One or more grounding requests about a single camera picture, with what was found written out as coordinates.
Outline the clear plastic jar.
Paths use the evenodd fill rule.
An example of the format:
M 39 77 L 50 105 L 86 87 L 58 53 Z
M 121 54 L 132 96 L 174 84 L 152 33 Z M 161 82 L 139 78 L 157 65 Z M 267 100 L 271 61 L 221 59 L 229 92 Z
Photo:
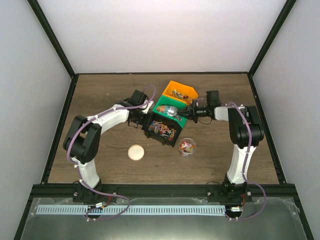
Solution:
M 178 145 L 180 154 L 183 157 L 191 157 L 196 151 L 196 143 L 191 138 L 183 138 Z

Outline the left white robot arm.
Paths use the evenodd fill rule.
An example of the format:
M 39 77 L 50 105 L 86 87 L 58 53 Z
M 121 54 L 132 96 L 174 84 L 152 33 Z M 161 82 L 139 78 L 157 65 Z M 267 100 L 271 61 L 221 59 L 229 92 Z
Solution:
M 118 101 L 103 112 L 87 117 L 77 115 L 73 119 L 63 149 L 67 160 L 77 169 L 79 184 L 85 188 L 84 195 L 89 201 L 97 202 L 104 195 L 95 164 L 101 135 L 122 123 L 134 128 L 142 126 L 154 105 L 154 97 L 135 90 L 131 97 Z

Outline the orange candy bin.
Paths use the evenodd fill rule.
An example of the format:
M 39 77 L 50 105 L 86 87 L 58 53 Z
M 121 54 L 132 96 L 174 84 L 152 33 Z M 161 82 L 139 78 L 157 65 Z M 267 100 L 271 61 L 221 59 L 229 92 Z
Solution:
M 193 87 L 173 80 L 168 83 L 162 92 L 162 95 L 185 103 L 186 105 L 189 105 L 192 100 L 195 100 L 199 97 L 197 91 Z

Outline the metal scoop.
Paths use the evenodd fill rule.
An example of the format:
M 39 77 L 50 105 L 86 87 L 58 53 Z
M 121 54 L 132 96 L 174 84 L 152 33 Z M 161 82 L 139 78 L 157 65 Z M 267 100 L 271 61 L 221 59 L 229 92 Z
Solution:
M 178 109 L 175 106 L 167 105 L 164 107 L 164 113 L 169 117 L 177 116 Z

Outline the green candy bin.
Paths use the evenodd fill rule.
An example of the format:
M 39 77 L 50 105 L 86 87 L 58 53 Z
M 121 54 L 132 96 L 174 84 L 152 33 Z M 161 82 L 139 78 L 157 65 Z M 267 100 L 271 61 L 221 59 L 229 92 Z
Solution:
M 184 102 L 162 95 L 153 107 L 152 112 L 166 117 L 178 123 L 181 128 L 184 128 L 187 119 L 179 116 L 178 110 L 184 109 L 185 107 L 187 107 L 187 105 Z

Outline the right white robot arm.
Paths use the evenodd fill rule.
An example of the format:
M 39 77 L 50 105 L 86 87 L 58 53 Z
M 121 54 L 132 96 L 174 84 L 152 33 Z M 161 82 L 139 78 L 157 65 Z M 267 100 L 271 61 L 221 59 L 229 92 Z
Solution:
M 234 102 L 223 105 L 219 92 L 210 90 L 206 92 L 205 106 L 199 105 L 198 101 L 193 99 L 190 105 L 177 110 L 176 114 L 194 123 L 202 117 L 228 122 L 233 154 L 221 185 L 221 195 L 229 202 L 243 195 L 248 184 L 247 173 L 252 155 L 264 139 L 264 129 L 257 107 L 237 106 Z

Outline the black candy bin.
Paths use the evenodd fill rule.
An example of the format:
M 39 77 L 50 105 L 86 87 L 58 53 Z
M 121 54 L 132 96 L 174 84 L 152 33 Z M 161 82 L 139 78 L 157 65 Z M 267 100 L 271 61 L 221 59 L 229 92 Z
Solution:
M 162 145 L 174 147 L 183 128 L 170 118 L 157 113 L 149 113 L 142 128 L 144 135 L 154 139 Z

